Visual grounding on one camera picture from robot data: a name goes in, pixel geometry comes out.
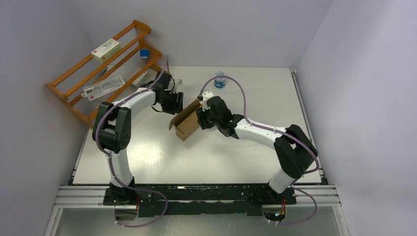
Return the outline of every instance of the wall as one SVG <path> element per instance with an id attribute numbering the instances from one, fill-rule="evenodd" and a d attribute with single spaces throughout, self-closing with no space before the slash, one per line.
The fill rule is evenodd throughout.
<path id="1" fill-rule="evenodd" d="M 52 81 L 92 46 L 64 0 L 0 1 L 1 235 L 43 235 L 85 128 Z"/>
<path id="2" fill-rule="evenodd" d="M 295 68 L 332 0 L 70 0 L 93 45 L 137 19 L 171 65 Z"/>
<path id="3" fill-rule="evenodd" d="M 298 68 L 352 236 L 415 235 L 417 2 L 335 0 Z"/>

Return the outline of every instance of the tabletop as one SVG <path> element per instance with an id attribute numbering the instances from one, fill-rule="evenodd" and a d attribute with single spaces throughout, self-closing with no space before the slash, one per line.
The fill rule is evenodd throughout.
<path id="1" fill-rule="evenodd" d="M 174 79 L 182 79 L 184 107 L 196 99 L 203 84 L 223 71 L 242 85 L 247 115 L 255 122 L 288 127 L 297 124 L 307 134 L 298 94 L 288 68 L 170 66 Z M 227 81 L 224 88 L 208 84 L 234 114 L 243 113 L 239 88 Z M 172 115 L 150 107 L 132 117 L 127 154 L 135 182 L 149 184 L 266 183 L 280 167 L 276 152 L 249 140 L 224 137 L 216 128 L 197 129 L 187 140 L 168 130 Z M 92 140 L 92 131 L 80 150 L 74 184 L 108 184 L 106 157 Z M 319 172 L 304 175 L 298 183 L 319 183 Z"/>

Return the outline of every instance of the blue container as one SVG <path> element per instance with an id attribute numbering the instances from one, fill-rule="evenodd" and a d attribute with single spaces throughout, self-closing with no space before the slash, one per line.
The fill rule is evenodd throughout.
<path id="1" fill-rule="evenodd" d="M 216 73 L 216 76 L 222 76 L 222 75 L 226 75 L 226 73 L 219 71 Z M 214 79 L 214 86 L 216 88 L 224 88 L 224 86 L 226 85 L 226 78 L 216 78 Z"/>

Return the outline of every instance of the brown box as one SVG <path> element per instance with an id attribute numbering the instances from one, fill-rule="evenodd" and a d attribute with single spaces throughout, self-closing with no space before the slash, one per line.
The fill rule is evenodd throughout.
<path id="1" fill-rule="evenodd" d="M 169 130 L 175 127 L 175 132 L 181 140 L 186 140 L 200 125 L 197 123 L 196 109 L 201 106 L 200 100 L 194 100 L 190 105 L 178 113 L 170 122 Z"/>

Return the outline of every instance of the colored wire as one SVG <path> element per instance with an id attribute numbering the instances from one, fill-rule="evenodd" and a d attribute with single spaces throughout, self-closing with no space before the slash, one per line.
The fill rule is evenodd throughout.
<path id="1" fill-rule="evenodd" d="M 166 59 L 166 61 L 165 61 L 165 64 L 164 64 L 164 67 L 163 67 L 163 69 L 162 69 L 162 71 L 165 71 L 165 68 L 167 68 L 168 67 L 168 55 L 167 55 L 167 59 Z M 133 94 L 131 94 L 131 95 L 129 95 L 127 98 L 125 98 L 124 100 L 122 100 L 122 101 L 120 101 L 120 102 L 118 102 L 117 104 L 115 104 L 114 106 L 112 106 L 107 112 L 106 112 L 106 114 L 104 114 L 104 116 L 103 116 L 103 118 L 101 118 L 101 120 L 100 120 L 100 122 L 98 123 L 98 125 L 97 125 L 97 129 L 96 129 L 96 132 L 95 132 L 95 142 L 96 142 L 96 144 L 97 144 L 97 147 L 98 147 L 98 149 L 100 150 L 100 151 L 102 151 L 104 154 L 106 154 L 106 156 L 108 156 L 109 157 L 109 167 L 110 167 L 110 172 L 111 172 L 111 174 L 112 174 L 112 177 L 115 179 L 115 181 L 117 182 L 117 183 L 119 183 L 121 186 L 123 186 L 123 187 L 125 187 L 125 188 L 127 188 L 127 189 L 130 189 L 130 190 L 133 190 L 133 191 L 139 191 L 139 192 L 148 192 L 148 193 L 154 193 L 154 194 L 158 194 L 158 195 L 160 195 L 163 199 L 164 199 L 164 201 L 165 201 L 165 208 L 164 208 L 164 210 L 162 211 L 162 213 L 158 216 L 158 217 L 156 217 L 155 219 L 153 219 L 153 220 L 151 220 L 151 221 L 149 221 L 149 222 L 147 222 L 147 223 L 145 223 L 145 224 L 142 224 L 142 225 L 125 225 L 125 224 L 122 224 L 122 223 L 120 223 L 118 220 L 117 220 L 117 217 L 116 217 L 116 212 L 115 212 L 115 214 L 114 214 L 114 218 L 115 218 L 115 223 L 116 224 L 118 224 L 118 225 L 120 225 L 120 226 L 122 226 L 122 227 L 127 227 L 127 228 L 139 228 L 139 227 L 144 227 L 144 226 L 147 226 L 147 225 L 150 225 L 150 224 L 152 224 L 152 223 L 155 223 L 156 221 L 158 221 L 158 220 L 160 220 L 161 218 L 162 218 L 162 216 L 165 214 L 165 212 L 167 211 L 167 209 L 168 209 L 168 199 L 167 199 L 167 197 L 164 195 L 164 194 L 162 194 L 162 193 L 160 193 L 160 192 L 158 192 L 158 191 L 154 191 L 154 190 L 148 190 L 148 189 L 142 189 L 142 188 L 132 188 L 132 187 L 130 187 L 130 186 L 128 186 L 128 185 L 126 185 L 125 183 L 123 183 L 123 182 L 121 182 L 120 181 L 120 179 L 116 176 L 116 173 L 115 173 L 115 170 L 114 170 L 114 167 L 113 167 L 113 161 L 112 161 L 112 155 L 109 153 L 109 152 L 107 152 L 106 150 L 104 150 L 104 148 L 100 145 L 100 142 L 99 142 L 99 136 L 98 136 L 98 134 L 99 134 L 99 132 L 100 132 L 100 129 L 103 127 L 103 124 L 104 124 L 104 121 L 106 120 L 106 118 L 107 118 L 107 116 L 114 110 L 114 109 L 116 109 L 117 107 L 119 107 L 119 106 L 121 106 L 121 105 L 123 105 L 124 103 L 126 103 L 126 102 L 128 102 L 129 100 L 131 100 L 132 98 L 134 98 L 134 97 L 136 97 L 136 96 L 138 96 L 138 95 L 140 95 L 140 94 L 142 94 L 142 93 L 144 93 L 144 92 L 147 92 L 147 91 L 150 91 L 150 89 L 159 81 L 159 79 L 162 77 L 162 74 L 163 73 L 159 73 L 159 76 L 158 76 L 158 78 L 156 78 L 155 79 L 155 81 L 153 81 L 153 83 L 148 87 L 148 88 L 146 88 L 146 89 L 144 89 L 144 90 L 141 90 L 141 91 L 137 91 L 137 92 L 134 92 Z"/>
<path id="2" fill-rule="evenodd" d="M 319 160 L 317 160 L 316 155 L 313 153 L 313 151 L 312 151 L 311 149 L 309 149 L 309 148 L 307 147 L 307 145 L 305 145 L 305 144 L 304 144 L 303 142 L 301 142 L 299 139 L 297 139 L 296 137 L 294 137 L 294 136 L 292 136 L 292 135 L 290 135 L 290 134 L 287 134 L 287 133 L 285 133 L 285 132 L 283 132 L 283 131 L 281 131 L 281 130 L 277 130 L 277 129 L 269 128 L 269 127 L 263 126 L 263 125 L 261 125 L 261 124 L 254 123 L 253 121 L 251 121 L 251 120 L 247 117 L 247 115 L 246 115 L 246 95 L 245 95 L 245 91 L 243 90 L 242 86 L 239 84 L 239 82 L 238 82 L 237 80 L 233 79 L 232 77 L 225 76 L 225 75 L 215 76 L 215 77 L 213 77 L 213 78 L 211 78 L 211 79 L 207 80 L 207 82 L 206 82 L 206 83 L 203 85 L 203 87 L 201 88 L 199 96 L 201 96 L 201 95 L 203 94 L 204 89 L 206 88 L 206 86 L 207 86 L 207 85 L 208 85 L 208 84 L 209 84 L 212 80 L 215 80 L 215 79 L 217 79 L 217 78 L 226 78 L 226 79 L 229 79 L 229 80 L 231 80 L 231 81 L 235 82 L 235 84 L 239 87 L 240 91 L 242 92 L 242 96 L 243 96 L 243 117 L 244 117 L 244 119 L 246 120 L 246 122 L 248 122 L 249 124 L 251 124 L 251 125 L 253 125 L 253 126 L 255 126 L 255 127 L 258 127 L 258 128 L 261 128 L 261 129 L 265 129 L 265 130 L 268 130 L 268 131 L 272 131 L 272 132 L 276 132 L 276 133 L 279 133 L 279 134 L 281 134 L 281 135 L 284 135 L 284 136 L 286 136 L 286 137 L 288 137 L 288 138 L 292 139 L 294 142 L 296 142 L 297 144 L 299 144 L 300 146 L 302 146 L 302 147 L 303 147 L 303 148 L 304 148 L 304 149 L 305 149 L 305 150 L 306 150 L 306 151 L 307 151 L 307 152 L 311 155 L 311 157 L 313 158 L 314 162 L 316 162 L 316 167 L 315 167 L 313 170 L 306 171 L 304 174 L 312 173 L 312 172 L 315 172 L 315 171 L 317 171 L 317 170 L 319 169 Z M 311 200 L 313 200 L 313 203 L 314 203 L 314 211 L 313 211 L 313 213 L 312 213 L 310 216 L 308 216 L 307 218 L 305 218 L 305 219 L 303 219 L 303 220 L 296 221 L 296 222 L 290 222 L 290 223 L 279 223 L 279 224 L 281 224 L 281 225 L 296 225 L 296 224 L 300 224 L 300 223 L 303 223 L 303 222 L 305 222 L 305 221 L 307 221 L 307 220 L 309 220 L 309 219 L 313 218 L 313 216 L 317 213 L 317 203 L 316 203 L 316 200 L 315 200 L 315 199 L 313 198 L 313 196 L 311 196 L 310 194 L 308 194 L 308 193 L 306 193 L 306 192 L 302 191 L 302 190 L 301 190 L 301 189 L 299 189 L 299 188 L 295 188 L 295 187 L 293 186 L 293 184 L 295 183 L 295 181 L 296 181 L 296 180 L 294 180 L 294 182 L 292 182 L 292 183 L 290 184 L 291 188 L 293 188 L 294 190 L 296 190 L 296 191 L 298 191 L 298 192 L 301 192 L 301 193 L 303 193 L 303 194 L 307 195 L 309 198 L 311 198 Z"/>

